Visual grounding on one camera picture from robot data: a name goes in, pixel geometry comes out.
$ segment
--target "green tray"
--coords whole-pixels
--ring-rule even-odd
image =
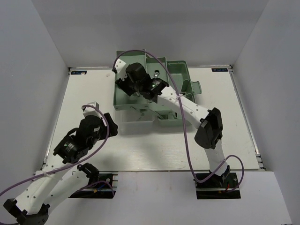
[[[128,52],[122,55],[120,59],[125,61],[128,65],[135,62],[141,63],[151,78],[157,75],[155,71],[159,71],[157,77],[168,82],[174,88],[164,68],[154,58],[148,57],[143,52]],[[167,66],[181,94],[195,102],[195,94],[201,94],[201,86],[199,82],[190,81],[187,63],[185,61],[167,61],[165,57],[159,57],[158,59]],[[152,113],[158,117],[161,126],[180,126],[182,124],[181,115],[177,115],[168,107],[148,101],[136,94],[129,97],[117,86],[115,86],[113,106],[115,110],[136,110],[141,113],[152,111]]]

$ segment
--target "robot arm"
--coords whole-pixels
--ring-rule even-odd
[[[178,97],[175,90],[172,87],[165,87],[161,95],[157,97],[157,103],[160,105],[168,106],[176,113],[180,113],[180,106]],[[195,141],[204,148],[207,159],[210,163],[210,171],[214,171],[222,161],[224,161],[224,153],[222,149],[221,140],[212,140],[209,142],[208,133],[205,130],[205,126],[208,126],[209,121],[203,118],[208,118],[213,115],[213,112],[202,106],[195,104],[188,100],[186,97],[180,97],[185,118],[196,128],[198,132],[195,136]],[[217,176],[222,176],[227,170],[228,164],[224,163],[222,167],[215,173]]]
[[[177,96],[175,90],[164,80],[157,77],[151,79],[140,63],[127,66],[125,62],[118,59],[116,66],[118,67],[114,69],[114,72],[118,73],[120,79],[115,83],[127,95],[131,96],[139,92],[144,98],[168,106],[180,114],[178,98],[181,99],[186,119],[197,129],[195,141],[204,148],[211,172],[225,160],[221,144],[223,124],[221,112],[217,108],[209,110],[184,96]],[[229,165],[224,163],[212,178],[221,185],[229,172]]]
[[[99,108],[96,102],[89,105]],[[89,178],[98,176],[99,171],[89,163],[78,167],[76,175],[73,174],[69,179],[61,182],[59,187],[56,185],[68,169],[47,174],[68,165],[72,168],[72,165],[76,165],[88,154],[98,140],[105,139],[107,127],[101,115],[90,107],[83,108],[83,114],[85,118],[81,120],[79,128],[74,128],[67,133],[54,149],[53,155],[49,155],[44,169],[38,172],[44,173],[45,176],[33,180],[23,193],[4,203],[5,209],[17,218],[21,225],[43,225],[48,219],[49,212],[53,211],[59,203],[85,186]],[[105,113],[104,116],[110,128],[109,137],[116,136],[118,126],[109,113]]]

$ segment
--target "white tabletop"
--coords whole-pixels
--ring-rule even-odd
[[[228,72],[212,72],[210,68],[190,68],[192,81],[199,81],[202,94],[196,102],[206,108],[218,108],[222,113],[224,155],[239,156],[245,169],[258,169],[253,145]],[[72,128],[83,119],[81,106],[97,101],[103,113],[113,117],[114,73],[108,70],[88,70],[86,75],[70,75],[59,119],[52,139],[50,154]],[[196,129],[188,129],[190,155],[195,170],[208,170],[203,148],[195,141]],[[121,134],[109,138],[91,162],[100,171],[177,171],[189,170],[182,127],[162,128],[155,124],[146,133]],[[240,163],[229,159],[231,169]]]

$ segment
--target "white backdrop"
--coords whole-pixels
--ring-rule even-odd
[[[233,64],[268,0],[32,0],[68,67],[145,48],[189,66]]]
[[[30,0],[0,1],[0,192],[42,166],[67,84],[68,68]],[[2,207],[25,188],[0,198]]]
[[[235,80],[267,169],[300,224],[300,1],[268,3],[235,65]]]

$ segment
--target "cable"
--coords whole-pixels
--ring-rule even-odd
[[[96,184],[100,184],[100,183],[105,183],[105,184],[107,184],[108,187],[112,190],[112,195],[114,196],[114,190],[113,190],[113,187],[110,185],[109,182],[107,182],[107,181],[105,181],[105,180],[99,180],[99,181],[97,181],[97,182],[95,182],[95,183],[92,183],[92,184],[89,184],[89,185],[87,185],[87,186],[84,186],[84,187],[82,187],[81,189],[79,189],[78,191],[81,191],[81,190],[86,189],[86,188],[90,188],[90,187],[92,187],[92,186],[94,186],[94,185],[96,185]]]
[[[99,177],[97,178],[97,181],[99,181]],[[94,188],[97,184],[95,184],[94,186],[92,186],[91,188]]]
[[[112,70],[114,71],[115,70],[115,65],[116,65],[116,62],[118,60],[118,58],[122,55],[124,55],[125,53],[129,53],[129,52],[135,52],[135,51],[138,51],[138,52],[143,52],[143,53],[146,53],[147,55],[151,56],[152,58],[154,58],[163,68],[164,70],[166,71],[166,73],[168,74],[171,82],[173,83],[173,86],[174,86],[174,89],[175,89],[175,92],[176,92],[176,95],[177,96],[180,96],[180,92],[178,91],[178,88],[176,86],[176,83],[174,81],[174,79],[172,78],[170,72],[168,71],[168,69],[165,67],[165,65],[157,58],[155,57],[153,54],[151,54],[150,52],[148,51],[145,51],[145,50],[138,50],[138,49],[134,49],[134,50],[127,50],[127,51],[124,51],[122,52],[121,54],[119,54],[117,56],[117,58],[115,59],[115,61],[113,62],[113,65],[112,65]],[[243,177],[244,177],[244,165],[243,165],[243,162],[241,161],[241,159],[236,156],[236,155],[229,155],[226,157],[226,159],[210,174],[208,175],[206,178],[204,178],[203,180],[199,180],[197,177],[196,177],[196,174],[193,170],[193,166],[192,166],[192,162],[191,162],[191,158],[190,158],[190,155],[189,155],[189,149],[188,149],[188,136],[187,136],[187,126],[186,126],[186,122],[185,122],[185,116],[184,116],[184,111],[183,111],[183,107],[182,107],[182,102],[181,102],[181,98],[179,97],[178,98],[178,102],[179,102],[179,106],[180,106],[180,112],[181,112],[181,116],[182,116],[182,125],[183,125],[183,135],[184,135],[184,142],[185,142],[185,146],[186,146],[186,152],[187,152],[187,161],[188,161],[188,165],[189,165],[189,168],[190,168],[190,171],[195,179],[196,182],[198,183],[204,183],[205,181],[207,181],[209,178],[211,178],[220,168],[221,166],[225,163],[225,161],[230,158],[230,157],[235,157],[237,158],[240,163],[241,163],[241,166],[242,166],[242,176],[241,176],[241,179],[240,179],[240,182],[238,183],[238,185],[233,188],[232,190],[228,191],[228,192],[232,192],[234,191],[235,189],[237,189],[239,187],[239,185],[241,184],[242,180],[243,180]]]
[[[97,190],[97,191],[100,191],[101,188],[103,188],[104,186],[105,186],[105,184],[103,184],[101,187],[97,188],[96,190]]]
[[[71,168],[71,167],[73,167],[73,166],[76,166],[76,165],[78,165],[78,164],[80,164],[80,163],[82,163],[82,162],[88,160],[89,158],[91,158],[92,156],[94,156],[94,155],[95,155],[95,154],[96,154],[96,153],[104,146],[104,144],[106,143],[106,141],[107,141],[107,139],[108,139],[108,137],[109,137],[109,125],[108,125],[108,121],[107,121],[107,119],[105,118],[104,114],[103,114],[99,109],[97,109],[96,107],[94,107],[94,106],[92,106],[92,105],[83,105],[83,107],[90,107],[90,108],[93,108],[93,109],[96,110],[96,112],[99,113],[99,114],[102,116],[102,118],[104,119],[104,121],[105,121],[105,123],[106,123],[106,127],[107,127],[107,133],[106,133],[106,137],[105,137],[104,141],[103,141],[102,144],[99,146],[99,148],[97,148],[92,154],[90,154],[90,155],[87,156],[86,158],[84,158],[84,159],[78,161],[77,163],[74,163],[74,164],[71,164],[71,165],[64,166],[64,167],[62,167],[62,168],[58,168],[58,169],[49,171],[49,172],[47,172],[46,174],[50,175],[50,174],[57,173],[57,172],[60,172],[60,171],[63,171],[63,170],[67,170],[67,169],[69,169],[69,168]],[[22,180],[22,181],[20,181],[20,182],[18,182],[18,183],[16,183],[16,184],[14,184],[14,185],[12,185],[12,186],[6,188],[4,191],[2,191],[2,192],[0,193],[0,197],[1,197],[2,195],[4,195],[7,191],[9,191],[9,190],[11,190],[11,189],[13,189],[13,188],[15,188],[15,187],[17,187],[17,186],[23,184],[23,183],[26,183],[26,182],[28,182],[28,181],[35,180],[35,179],[38,179],[38,178],[41,178],[41,177],[44,177],[44,176],[45,176],[45,174],[42,173],[42,174],[35,175],[35,176],[33,176],[33,177],[27,178],[27,179],[25,179],[25,180]]]
[[[229,183],[227,183],[226,189],[224,191],[220,191],[219,193],[225,194],[228,191],[228,189],[229,189]]]

